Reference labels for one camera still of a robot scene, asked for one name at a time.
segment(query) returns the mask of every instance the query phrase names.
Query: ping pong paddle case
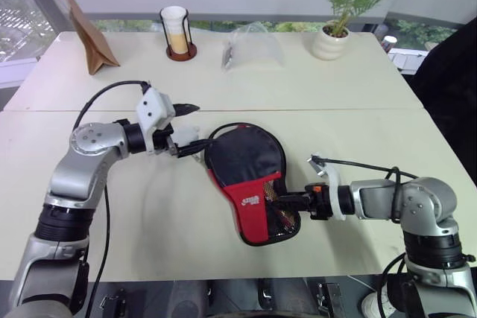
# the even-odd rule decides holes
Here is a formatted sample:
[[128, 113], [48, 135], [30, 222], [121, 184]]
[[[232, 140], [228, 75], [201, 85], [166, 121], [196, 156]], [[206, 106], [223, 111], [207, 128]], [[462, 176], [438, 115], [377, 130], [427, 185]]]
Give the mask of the ping pong paddle case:
[[271, 205], [287, 194], [286, 158], [278, 140], [255, 124], [214, 130], [204, 159], [212, 181], [233, 204], [242, 240], [251, 246], [284, 241], [300, 230], [298, 212]]

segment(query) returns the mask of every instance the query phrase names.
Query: window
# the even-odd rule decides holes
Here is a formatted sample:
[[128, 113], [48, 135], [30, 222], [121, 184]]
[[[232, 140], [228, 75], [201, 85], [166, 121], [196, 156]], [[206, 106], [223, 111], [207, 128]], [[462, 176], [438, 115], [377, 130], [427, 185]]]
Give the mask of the window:
[[[152, 20], [108, 19], [95, 20], [93, 23], [100, 31], [158, 31], [162, 29], [160, 23]], [[249, 23], [191, 21], [191, 28], [227, 33]], [[262, 22], [262, 24], [268, 31], [277, 33], [317, 31], [323, 26], [322, 22]]]
[[434, 44], [443, 42], [456, 32], [456, 29], [408, 22], [400, 19], [386, 19], [389, 30], [386, 35], [397, 38], [397, 48], [429, 51]]
[[34, 0], [0, 0], [0, 62], [38, 57], [55, 36]]

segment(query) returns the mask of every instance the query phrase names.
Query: red paddle cover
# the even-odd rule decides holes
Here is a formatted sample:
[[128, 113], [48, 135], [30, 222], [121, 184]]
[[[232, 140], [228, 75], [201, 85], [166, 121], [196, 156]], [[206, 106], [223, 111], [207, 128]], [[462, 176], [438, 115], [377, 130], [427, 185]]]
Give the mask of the red paddle cover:
[[238, 223], [243, 236], [252, 243], [260, 244], [268, 240], [263, 185], [281, 176], [281, 173], [275, 173], [260, 179], [240, 182], [222, 188], [236, 208]]

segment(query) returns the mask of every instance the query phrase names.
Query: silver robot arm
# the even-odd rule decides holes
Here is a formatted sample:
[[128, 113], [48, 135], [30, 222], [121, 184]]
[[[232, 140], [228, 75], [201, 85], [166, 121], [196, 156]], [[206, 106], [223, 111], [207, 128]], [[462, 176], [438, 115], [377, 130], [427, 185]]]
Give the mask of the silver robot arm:
[[54, 170], [37, 228], [28, 238], [7, 318], [67, 318], [82, 308], [89, 272], [82, 258], [108, 170], [129, 153], [168, 150], [181, 157], [204, 149], [207, 140], [178, 147], [170, 125], [174, 116], [197, 109], [172, 105], [168, 96], [150, 88], [138, 105], [138, 124], [90, 123], [73, 132], [68, 153]]
[[329, 179], [329, 185], [318, 184], [326, 188], [319, 191], [324, 193], [320, 196], [314, 190], [316, 185], [306, 188], [304, 197], [312, 218], [344, 220], [344, 215], [355, 214], [362, 220], [395, 218], [400, 223], [405, 265], [411, 277], [403, 288], [405, 305], [409, 313], [421, 310], [413, 317], [443, 312], [477, 316], [476, 291], [467, 263], [475, 259], [462, 254], [458, 224], [452, 216], [457, 198], [445, 182], [428, 177], [413, 179], [400, 185], [394, 195], [396, 183], [391, 180], [339, 185], [339, 175], [332, 165], [320, 162], [319, 156], [312, 156], [309, 162], [319, 176]]

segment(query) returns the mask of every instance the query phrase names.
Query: brown paper bag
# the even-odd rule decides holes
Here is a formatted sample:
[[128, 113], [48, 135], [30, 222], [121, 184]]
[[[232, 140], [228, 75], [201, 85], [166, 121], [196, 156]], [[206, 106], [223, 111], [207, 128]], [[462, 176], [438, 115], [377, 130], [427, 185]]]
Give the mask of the brown paper bag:
[[119, 66], [102, 32], [85, 17], [75, 0], [59, 0], [68, 10], [69, 17], [86, 50], [89, 74], [95, 74], [103, 64]]

